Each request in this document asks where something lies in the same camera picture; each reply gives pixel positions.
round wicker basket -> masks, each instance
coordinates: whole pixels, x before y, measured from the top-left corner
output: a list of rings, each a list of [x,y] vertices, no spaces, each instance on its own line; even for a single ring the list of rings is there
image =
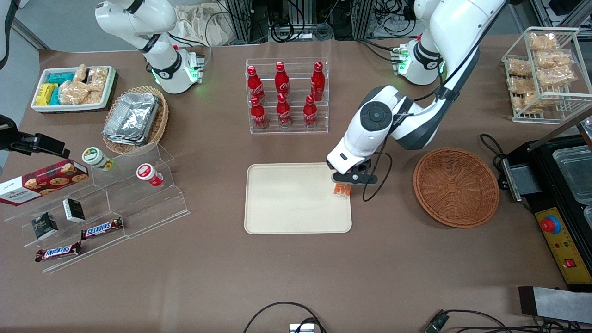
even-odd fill
[[[436,220],[456,228],[473,228],[493,217],[500,201],[497,180],[473,154],[456,148],[427,153],[413,173],[413,190]]]
[[[126,94],[128,92],[137,92],[139,94],[149,93],[149,94],[153,94],[155,96],[158,96],[158,98],[160,98],[160,104],[158,105],[157,114],[156,114],[156,117],[154,118],[154,122],[152,123],[152,128],[150,129],[150,136],[149,136],[148,142],[146,142],[146,144],[148,144],[150,142],[160,141],[162,139],[162,135],[165,134],[166,123],[167,123],[167,121],[169,121],[169,107],[166,103],[165,97],[156,88],[146,87],[146,86],[132,88],[132,89],[126,91],[124,94]],[[109,120],[109,117],[111,117],[111,114],[113,113],[113,109],[115,109],[115,105],[117,105],[117,102],[119,102],[119,99],[121,98],[121,96],[123,96],[123,94],[121,94],[119,97],[117,97],[115,102],[113,102],[113,105],[111,106],[111,109],[109,110],[109,113],[107,114],[107,119],[105,120],[105,124]],[[114,143],[114,142],[107,140],[105,137],[103,137],[103,141],[105,142],[105,145],[107,146],[107,148],[109,148],[110,151],[116,152],[119,154],[131,152],[134,149],[140,147],[140,146],[133,146],[133,145],[123,145],[121,143]]]

floor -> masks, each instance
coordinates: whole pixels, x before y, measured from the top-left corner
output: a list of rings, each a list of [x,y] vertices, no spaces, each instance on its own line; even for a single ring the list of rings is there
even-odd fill
[[[207,0],[169,0],[171,4],[194,4]],[[90,0],[31,0],[17,12],[17,18],[51,49],[65,52],[97,52],[133,50],[118,37],[106,34],[96,23],[94,9],[97,1]],[[528,22],[528,14],[517,8],[521,19]],[[519,30],[509,8],[506,8],[490,34],[515,34]],[[0,72],[0,100],[2,113],[20,123],[30,102],[39,71],[37,52],[24,39],[11,34],[11,57]],[[0,174],[8,154],[0,152]]]

table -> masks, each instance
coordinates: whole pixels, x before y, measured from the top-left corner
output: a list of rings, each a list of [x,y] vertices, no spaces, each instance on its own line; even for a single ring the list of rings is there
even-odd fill
[[[421,208],[411,183],[416,163],[430,150],[465,149],[491,166],[493,153],[480,144],[480,133],[510,152],[552,129],[507,119],[511,106],[500,59],[516,38],[483,40],[481,59],[434,141],[421,151],[404,151],[391,140],[385,151],[394,165],[384,188],[369,203],[354,190],[353,227],[334,235],[247,234],[247,168],[323,162],[371,88],[391,84],[412,97],[431,88],[394,77],[388,62],[355,42],[216,48],[202,85],[166,94],[170,119],[161,144],[176,158],[175,182],[191,214],[50,275],[23,251],[20,228],[0,223],[1,330],[240,332],[257,310],[280,300],[309,306],[330,332],[419,332],[440,308],[480,310],[508,325],[531,325],[520,315],[516,287],[564,287],[533,216],[503,193],[491,221],[451,229]],[[251,135],[245,59],[298,56],[330,57],[329,133]],[[42,69],[111,65],[120,74],[117,95],[155,85],[140,52],[49,51],[40,57]],[[104,146],[104,120],[105,113],[44,116],[28,109],[20,129],[65,141],[76,159],[88,146]],[[2,181],[56,160],[11,153]],[[306,316],[288,306],[270,309],[250,332],[286,332]],[[447,327],[491,324],[453,317]]]

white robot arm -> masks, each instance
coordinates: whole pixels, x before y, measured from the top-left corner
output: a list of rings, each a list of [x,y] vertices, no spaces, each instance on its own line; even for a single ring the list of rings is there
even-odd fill
[[[166,92],[179,94],[198,81],[195,53],[176,50],[166,36],[176,24],[175,10],[167,0],[109,0],[96,6],[95,16],[106,33],[144,53]]]
[[[433,139],[477,64],[478,43],[506,3],[507,0],[416,1],[414,10],[425,20],[426,31],[416,40],[414,49],[422,55],[425,50],[439,50],[449,77],[435,90],[435,99],[426,108],[392,86],[368,93],[345,135],[327,155],[327,164],[337,170],[333,181],[375,184],[377,178],[368,174],[369,158],[388,135],[407,150],[421,149]],[[427,71],[435,72],[437,77],[437,67]]]

coca-cola bottle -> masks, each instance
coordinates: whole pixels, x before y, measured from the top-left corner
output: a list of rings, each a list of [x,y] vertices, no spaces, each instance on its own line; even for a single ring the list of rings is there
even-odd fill
[[[290,116],[290,105],[286,102],[286,95],[278,94],[278,105],[275,107],[278,112],[279,125],[282,128],[292,126],[292,116]]]
[[[304,104],[304,126],[311,130],[317,127],[317,106],[314,105],[314,97],[312,95],[306,96],[306,104]]]
[[[265,109],[260,105],[259,97],[251,97],[251,118],[253,119],[253,126],[258,129],[266,129],[269,126],[267,117],[265,117]]]
[[[249,92],[251,93],[251,96],[259,97],[259,102],[263,102],[265,100],[263,82],[261,82],[259,75],[257,75],[257,70],[255,69],[255,66],[247,67],[247,74],[249,75],[247,85],[249,86]]]
[[[285,65],[279,61],[275,64],[275,89],[279,94],[286,95],[286,99],[290,97],[290,78],[285,71]]]
[[[313,76],[310,79],[310,92],[315,101],[323,99],[323,92],[325,91],[325,74],[323,74],[323,63],[317,61],[314,63]]]

